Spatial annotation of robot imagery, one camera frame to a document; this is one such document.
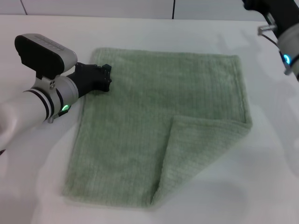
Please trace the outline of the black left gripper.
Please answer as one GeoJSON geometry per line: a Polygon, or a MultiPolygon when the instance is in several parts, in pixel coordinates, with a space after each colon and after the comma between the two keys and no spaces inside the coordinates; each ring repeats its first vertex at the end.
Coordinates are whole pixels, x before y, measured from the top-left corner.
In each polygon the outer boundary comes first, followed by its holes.
{"type": "Polygon", "coordinates": [[[111,70],[112,66],[109,64],[104,64],[101,68],[94,64],[77,63],[75,71],[67,77],[73,81],[78,90],[78,98],[81,98],[94,90],[109,91],[112,82],[109,78],[111,70]],[[103,81],[102,73],[107,77],[103,81]]]}

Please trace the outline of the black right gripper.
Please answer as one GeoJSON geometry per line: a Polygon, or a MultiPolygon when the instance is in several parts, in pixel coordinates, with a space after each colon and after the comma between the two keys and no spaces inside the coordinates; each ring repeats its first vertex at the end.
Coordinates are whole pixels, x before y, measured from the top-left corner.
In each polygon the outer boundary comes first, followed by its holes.
{"type": "Polygon", "coordinates": [[[273,33],[277,38],[299,23],[299,7],[293,0],[243,0],[243,6],[259,12],[269,25],[275,24],[273,33]]]}

